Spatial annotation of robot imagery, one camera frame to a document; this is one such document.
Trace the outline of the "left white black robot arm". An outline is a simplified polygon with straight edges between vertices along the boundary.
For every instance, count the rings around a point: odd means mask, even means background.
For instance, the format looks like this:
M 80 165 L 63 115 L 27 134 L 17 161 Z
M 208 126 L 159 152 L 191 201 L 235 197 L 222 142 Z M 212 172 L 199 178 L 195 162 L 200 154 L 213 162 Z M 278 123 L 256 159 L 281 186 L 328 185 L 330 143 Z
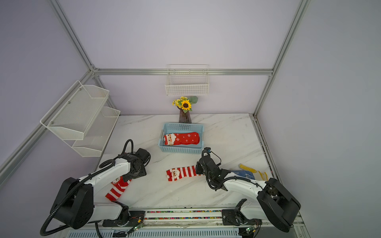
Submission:
M 151 154 L 145 149 L 123 149 L 114 159 L 99 165 L 99 170 L 81 178 L 66 179 L 56 196 L 50 214 L 42 228 L 41 236 L 49 236 L 67 228 L 79 229 L 88 223 L 95 225 L 110 221 L 119 227 L 132 224 L 130 235 L 143 226 L 144 215 L 133 216 L 129 207 L 118 199 L 133 179 L 146 175 Z

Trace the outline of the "red white striped sock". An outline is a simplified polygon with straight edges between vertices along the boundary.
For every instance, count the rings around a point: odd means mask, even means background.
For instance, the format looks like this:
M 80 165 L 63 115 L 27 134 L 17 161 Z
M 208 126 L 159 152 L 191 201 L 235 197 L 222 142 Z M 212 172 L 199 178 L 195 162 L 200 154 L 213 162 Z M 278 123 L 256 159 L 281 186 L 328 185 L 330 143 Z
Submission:
M 168 181 L 178 181 L 183 178 L 200 176 L 196 173 L 195 166 L 172 168 L 166 171 Z
M 132 180 L 124 181 L 123 177 L 119 177 L 112 182 L 113 187 L 105 195 L 107 199 L 114 202 L 117 201 L 121 195 L 125 192 Z

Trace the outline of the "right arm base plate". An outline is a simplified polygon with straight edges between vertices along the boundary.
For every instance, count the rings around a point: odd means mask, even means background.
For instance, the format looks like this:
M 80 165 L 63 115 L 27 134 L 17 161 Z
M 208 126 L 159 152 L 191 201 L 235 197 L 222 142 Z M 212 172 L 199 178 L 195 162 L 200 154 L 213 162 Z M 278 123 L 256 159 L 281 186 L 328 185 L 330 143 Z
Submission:
M 224 226 L 243 226 L 243 225 L 262 225 L 262 220 L 246 218 L 241 211 L 235 211 L 234 209 L 223 209 L 222 223 Z

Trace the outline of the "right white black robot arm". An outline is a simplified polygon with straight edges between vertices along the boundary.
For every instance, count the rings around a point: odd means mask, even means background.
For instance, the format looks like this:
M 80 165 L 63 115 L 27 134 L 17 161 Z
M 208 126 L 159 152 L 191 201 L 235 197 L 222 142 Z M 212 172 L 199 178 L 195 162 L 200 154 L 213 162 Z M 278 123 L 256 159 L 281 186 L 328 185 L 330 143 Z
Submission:
M 237 192 L 246 196 L 233 209 L 222 210 L 224 225 L 262 225 L 269 221 L 278 230 L 288 233 L 301 209 L 300 202 L 275 178 L 267 181 L 239 176 L 221 169 L 211 158 L 211 149 L 206 147 L 196 164 L 195 171 L 204 175 L 208 186 L 214 191 Z

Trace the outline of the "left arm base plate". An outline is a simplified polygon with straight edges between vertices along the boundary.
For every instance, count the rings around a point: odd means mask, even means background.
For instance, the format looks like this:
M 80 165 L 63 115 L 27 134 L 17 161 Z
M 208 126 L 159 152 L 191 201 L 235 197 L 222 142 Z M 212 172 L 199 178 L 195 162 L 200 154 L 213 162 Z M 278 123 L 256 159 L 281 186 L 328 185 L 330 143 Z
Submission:
M 122 213 L 116 220 L 104 220 L 103 227 L 136 227 L 142 224 L 145 217 L 145 211 L 136 210 Z

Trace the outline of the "light blue plastic basket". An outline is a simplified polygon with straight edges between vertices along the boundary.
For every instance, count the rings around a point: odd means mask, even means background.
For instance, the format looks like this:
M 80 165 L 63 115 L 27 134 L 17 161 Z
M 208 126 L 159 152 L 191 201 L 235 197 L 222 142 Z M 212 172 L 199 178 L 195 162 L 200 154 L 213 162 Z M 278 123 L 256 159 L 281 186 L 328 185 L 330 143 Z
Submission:
M 200 136 L 199 144 L 174 145 L 174 146 L 164 145 L 163 136 L 165 134 L 189 133 L 189 132 L 197 132 L 199 134 Z M 201 124 L 165 123 L 162 128 L 158 146 L 162 150 L 162 152 L 200 154 L 204 148 L 203 133 L 204 133 L 204 125 L 201 125 Z

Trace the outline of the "red snowflake santa sock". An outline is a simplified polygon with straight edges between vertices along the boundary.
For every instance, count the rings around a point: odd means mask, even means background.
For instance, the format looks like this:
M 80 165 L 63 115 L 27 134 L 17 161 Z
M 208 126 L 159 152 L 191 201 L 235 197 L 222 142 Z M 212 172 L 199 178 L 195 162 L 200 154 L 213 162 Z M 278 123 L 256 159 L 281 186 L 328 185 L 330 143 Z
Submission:
M 163 139 L 166 146 L 197 145 L 200 142 L 200 136 L 197 132 L 165 134 Z

